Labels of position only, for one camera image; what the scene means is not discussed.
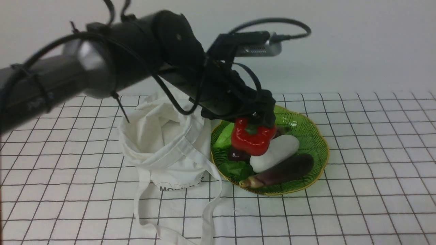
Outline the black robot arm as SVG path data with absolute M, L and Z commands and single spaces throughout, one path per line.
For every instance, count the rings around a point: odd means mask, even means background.
M 73 29 L 35 52 L 23 63 L 1 69 L 1 134 L 14 130 L 80 93 L 95 99 L 118 92 L 149 77 L 155 79 L 179 113 L 201 107 L 208 119 L 271 128 L 275 100 L 255 83 L 248 87 L 231 63 L 248 37 L 263 33 L 221 34 L 208 51 L 196 39 L 182 14 L 163 10 L 142 18 L 125 17 L 116 24 L 89 23 Z

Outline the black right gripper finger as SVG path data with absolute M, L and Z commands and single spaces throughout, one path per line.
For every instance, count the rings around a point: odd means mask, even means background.
M 273 128 L 275 125 L 274 114 L 275 102 L 265 102 L 260 107 L 260 125 L 266 128 Z

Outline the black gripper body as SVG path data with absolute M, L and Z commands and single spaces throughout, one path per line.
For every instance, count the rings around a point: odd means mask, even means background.
M 251 69 L 241 65 L 255 88 L 247 86 L 232 65 L 238 46 L 266 41 L 265 32 L 220 34 L 204 51 L 192 31 L 162 31 L 162 53 L 170 68 L 160 76 L 201 106 L 205 118 L 235 120 L 259 114 L 262 103 L 275 99 L 269 90 L 262 89 Z

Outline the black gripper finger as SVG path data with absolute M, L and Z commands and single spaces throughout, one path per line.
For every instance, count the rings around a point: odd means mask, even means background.
M 263 116 L 262 114 L 252 114 L 248 116 L 248 124 L 249 125 L 262 125 L 263 124 Z

